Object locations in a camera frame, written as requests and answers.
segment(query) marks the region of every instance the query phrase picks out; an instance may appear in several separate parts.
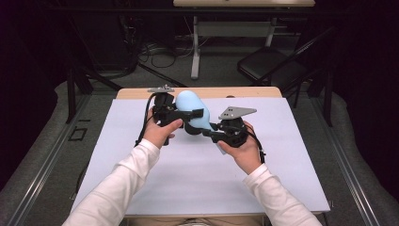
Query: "white desk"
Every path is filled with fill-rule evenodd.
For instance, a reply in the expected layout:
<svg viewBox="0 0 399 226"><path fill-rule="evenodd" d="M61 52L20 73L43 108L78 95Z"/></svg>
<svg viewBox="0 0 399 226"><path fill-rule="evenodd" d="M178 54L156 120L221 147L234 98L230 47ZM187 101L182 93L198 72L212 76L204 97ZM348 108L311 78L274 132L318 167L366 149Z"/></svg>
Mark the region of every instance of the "white desk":
<svg viewBox="0 0 399 226"><path fill-rule="evenodd" d="M234 91L235 88L224 88L220 92L226 93L228 89L230 93L240 93ZM255 95L259 95L261 88L254 90ZM122 93L122 99L114 100L108 112L73 208L134 147L147 100L123 99L130 94ZM312 212L329 210L285 99L242 97L202 101L210 109L211 122L219 122L217 116L229 105L257 108L257 113L243 119L255 126L267 153L267 166ZM191 136L184 130L178 130L175 134L176 137L161 150L160 160L150 172L147 183L134 195L126 212L127 218L263 214L262 207L242 183L246 175L229 155L223 155L208 137Z"/></svg>
<svg viewBox="0 0 399 226"><path fill-rule="evenodd" d="M187 8L298 8L313 7L313 0L174 0L175 7ZM267 37L265 46L270 46L276 18L269 22L193 22L193 65L191 78L199 78L199 36L208 37Z"/></svg>

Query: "white sleeve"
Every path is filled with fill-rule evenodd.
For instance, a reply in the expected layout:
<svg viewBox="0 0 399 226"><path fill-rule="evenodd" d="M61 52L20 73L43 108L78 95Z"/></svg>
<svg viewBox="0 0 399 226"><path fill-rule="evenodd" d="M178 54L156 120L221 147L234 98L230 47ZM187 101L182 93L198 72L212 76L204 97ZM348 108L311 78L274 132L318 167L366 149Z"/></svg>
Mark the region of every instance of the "white sleeve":
<svg viewBox="0 0 399 226"><path fill-rule="evenodd" d="M119 225L133 195L144 185L158 161L159 153L155 145L142 139L76 206L63 225Z"/></svg>
<svg viewBox="0 0 399 226"><path fill-rule="evenodd" d="M263 206L273 226L321 225L314 214L281 184L279 178L270 173L265 164L250 173L244 183Z"/></svg>

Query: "gray carpet floor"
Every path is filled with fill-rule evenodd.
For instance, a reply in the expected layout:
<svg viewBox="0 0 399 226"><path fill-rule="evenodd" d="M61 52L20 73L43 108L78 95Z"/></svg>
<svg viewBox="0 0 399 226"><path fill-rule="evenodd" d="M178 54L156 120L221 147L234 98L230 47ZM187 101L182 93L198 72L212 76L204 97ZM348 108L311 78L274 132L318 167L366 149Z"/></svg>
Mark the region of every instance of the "gray carpet floor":
<svg viewBox="0 0 399 226"><path fill-rule="evenodd" d="M174 64L167 68L156 68L162 63L171 62L170 56L153 56L144 62L147 66L164 73L188 87L237 87L247 86L249 82L236 71L238 59L252 52L264 42L246 39L208 40L201 48L199 79L192 80L191 56L178 57ZM277 37L273 45L289 52L295 45L295 39ZM166 84L162 80L141 68L134 73L114 80L126 88L159 87ZM27 154L21 166L15 171L6 187L0 193L0 225L17 222L19 225L60 225L71 211L80 172L89 161L91 153L101 133L102 126L116 92L103 84L92 81L95 91L90 96L78 94L83 103L75 121L66 129L67 90L61 84L56 92L58 105L46 127ZM334 146L326 133L325 122L320 119L320 99L310 99L305 92L301 93L297 108L293 114L300 133L308 149L311 161L320 179L327 199L333 201L334 207L326 213L327 221L319 215L324 225L370 225L361 213L354 193L343 176L343 169L334 155ZM345 109L345 102L337 95L333 97L333 127L330 130L337 136L340 145L353 168L364 195L374 211L378 224L399 225L399 205L379 184L372 171L364 163L354 142L350 120ZM59 136L66 134L65 140ZM78 138L85 133L82 140ZM26 200L24 194L35 187L38 172L53 158L54 164L47 168L47 174L40 178L43 183L36 186L37 191L28 205L21 205Z"/></svg>

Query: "person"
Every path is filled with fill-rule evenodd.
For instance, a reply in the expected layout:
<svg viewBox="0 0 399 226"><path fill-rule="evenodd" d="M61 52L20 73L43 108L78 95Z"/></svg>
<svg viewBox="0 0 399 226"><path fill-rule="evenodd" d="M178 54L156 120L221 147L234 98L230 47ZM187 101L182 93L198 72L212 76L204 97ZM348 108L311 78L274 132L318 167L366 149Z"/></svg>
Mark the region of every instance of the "person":
<svg viewBox="0 0 399 226"><path fill-rule="evenodd" d="M167 139L172 138L173 131L180 128L182 120L176 120L160 127L149 110L146 130L141 142L134 147L130 154L121 160L113 171L104 178L70 213L65 220L69 225L119 225L125 211L137 191L143 187L151 168L159 159L160 150ZM245 121L249 131L254 134L252 125ZM266 164L259 158L258 146L255 139L248 136L246 143L239 148L233 148L223 141L218 145L229 155L246 174L245 185L263 206L270 222L278 225L321 225L303 203L295 198L273 175ZM193 222L193 219L155 219L159 225L179 225ZM251 224L262 225L258 219L249 218ZM150 225L150 219L138 219L137 225ZM201 219L203 224L196 225L229 225L227 219Z"/></svg>

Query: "silver triangular bracket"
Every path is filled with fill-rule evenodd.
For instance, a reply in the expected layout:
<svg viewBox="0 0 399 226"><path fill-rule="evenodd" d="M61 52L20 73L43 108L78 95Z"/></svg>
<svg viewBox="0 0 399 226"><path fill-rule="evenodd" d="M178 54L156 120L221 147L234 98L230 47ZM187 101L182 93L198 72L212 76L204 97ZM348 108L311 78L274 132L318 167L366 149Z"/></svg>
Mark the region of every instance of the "silver triangular bracket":
<svg viewBox="0 0 399 226"><path fill-rule="evenodd" d="M255 113L256 109L254 108L245 108L238 106L229 106L220 116L220 120L233 120L240 118L245 115L249 115Z"/></svg>

